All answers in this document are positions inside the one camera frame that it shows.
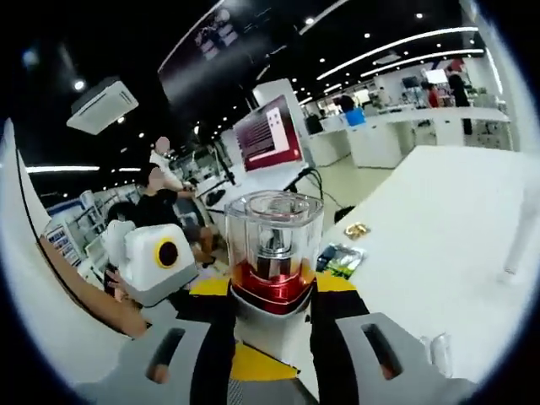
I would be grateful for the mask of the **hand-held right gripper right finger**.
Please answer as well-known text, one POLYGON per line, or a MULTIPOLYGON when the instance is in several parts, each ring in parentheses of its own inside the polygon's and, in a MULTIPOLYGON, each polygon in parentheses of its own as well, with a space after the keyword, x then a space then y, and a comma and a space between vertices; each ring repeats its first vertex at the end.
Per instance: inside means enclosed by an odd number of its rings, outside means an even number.
POLYGON ((370 313, 346 279, 318 276, 310 351, 322 404, 464 404, 476 390, 443 375, 426 347, 382 313, 370 313))

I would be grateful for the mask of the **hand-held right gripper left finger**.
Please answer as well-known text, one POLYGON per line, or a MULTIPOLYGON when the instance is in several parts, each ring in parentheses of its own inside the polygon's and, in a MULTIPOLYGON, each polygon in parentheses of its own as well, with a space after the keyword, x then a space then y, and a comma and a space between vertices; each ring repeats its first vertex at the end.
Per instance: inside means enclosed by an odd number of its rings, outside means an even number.
POLYGON ((76 392, 89 404, 225 404, 235 355, 235 302, 226 278, 195 285, 178 316, 128 341, 116 367, 76 392))

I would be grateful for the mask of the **person's left hand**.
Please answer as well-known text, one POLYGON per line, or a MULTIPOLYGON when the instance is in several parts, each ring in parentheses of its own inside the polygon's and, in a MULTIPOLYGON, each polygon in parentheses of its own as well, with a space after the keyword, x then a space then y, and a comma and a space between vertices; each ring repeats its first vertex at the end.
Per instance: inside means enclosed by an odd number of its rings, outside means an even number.
POLYGON ((107 286, 114 290, 114 325, 130 338, 140 338, 149 328, 140 305, 127 292, 127 284, 117 269, 105 271, 107 286))

